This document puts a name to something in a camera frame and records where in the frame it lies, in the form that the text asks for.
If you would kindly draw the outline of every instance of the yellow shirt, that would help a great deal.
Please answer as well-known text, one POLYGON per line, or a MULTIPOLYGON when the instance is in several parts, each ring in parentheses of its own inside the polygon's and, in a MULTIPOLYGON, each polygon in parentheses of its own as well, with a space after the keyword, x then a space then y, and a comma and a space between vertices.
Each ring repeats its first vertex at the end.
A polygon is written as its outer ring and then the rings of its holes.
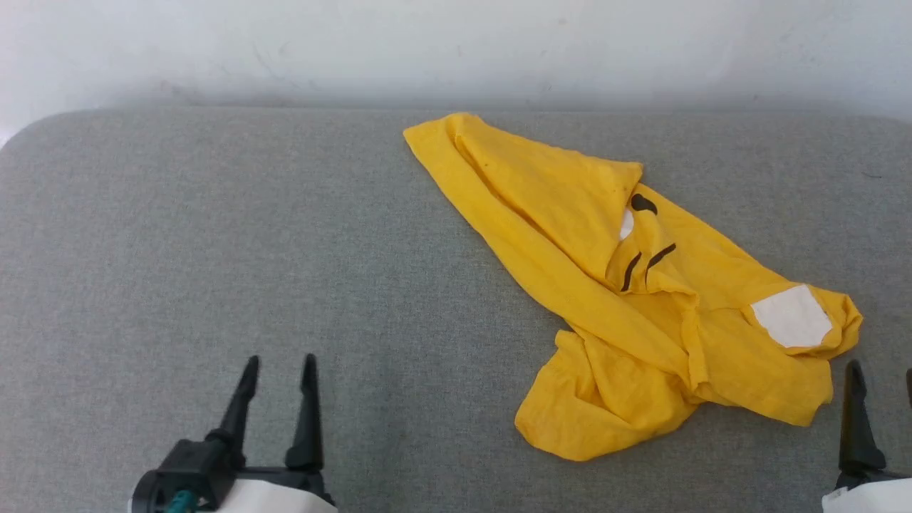
POLYGON ((572 460, 676 429, 705 401, 809 425, 828 360, 858 341, 851 299, 785 279, 640 183, 589 157, 452 114, 404 132, 510 274, 573 331, 515 424, 572 460))

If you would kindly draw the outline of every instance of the green cable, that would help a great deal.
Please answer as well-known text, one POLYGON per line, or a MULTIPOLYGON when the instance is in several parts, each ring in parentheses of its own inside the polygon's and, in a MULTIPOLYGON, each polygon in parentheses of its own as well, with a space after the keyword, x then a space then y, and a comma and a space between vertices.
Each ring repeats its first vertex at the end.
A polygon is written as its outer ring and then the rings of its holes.
POLYGON ((196 495, 190 490, 179 491, 165 513, 196 513, 196 495))

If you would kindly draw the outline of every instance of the gray fabric surface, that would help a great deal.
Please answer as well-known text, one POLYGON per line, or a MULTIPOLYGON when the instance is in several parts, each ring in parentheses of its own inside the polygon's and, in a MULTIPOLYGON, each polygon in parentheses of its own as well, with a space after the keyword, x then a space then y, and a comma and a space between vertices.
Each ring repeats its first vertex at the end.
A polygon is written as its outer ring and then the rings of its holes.
MULTIPOLYGON (((513 415, 563 322, 529 299, 400 132, 441 112, 58 116, 0 152, 0 510, 114 512, 263 371, 250 463, 281 461, 306 351, 346 511, 816 511, 838 402, 810 428, 704 405, 584 464, 513 415)), ((912 466, 912 131, 814 115, 491 113, 646 164, 645 182, 781 274, 849 293, 877 442, 912 466)), ((835 361, 836 397, 842 369, 835 361)))

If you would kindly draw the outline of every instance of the white background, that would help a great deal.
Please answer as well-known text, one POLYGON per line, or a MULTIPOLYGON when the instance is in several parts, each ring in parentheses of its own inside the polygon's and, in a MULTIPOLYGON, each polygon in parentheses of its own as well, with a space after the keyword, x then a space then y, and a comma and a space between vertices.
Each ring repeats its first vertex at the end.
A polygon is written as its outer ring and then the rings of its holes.
POLYGON ((908 0, 3 0, 0 143, 146 104, 912 120, 908 0))

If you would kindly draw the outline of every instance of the white patch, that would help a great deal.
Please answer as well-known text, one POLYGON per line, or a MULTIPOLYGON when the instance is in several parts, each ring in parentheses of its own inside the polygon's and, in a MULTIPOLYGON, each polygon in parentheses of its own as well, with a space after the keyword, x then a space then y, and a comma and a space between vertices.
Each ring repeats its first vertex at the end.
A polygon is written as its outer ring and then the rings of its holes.
POLYGON ((630 212, 629 208, 624 209, 624 220, 621 221, 621 238, 617 242, 620 242, 627 238, 630 235, 630 232, 633 231, 633 213, 630 212))
POLYGON ((806 285, 789 288, 751 305, 770 336, 787 348, 812 348, 824 341, 833 323, 806 285))

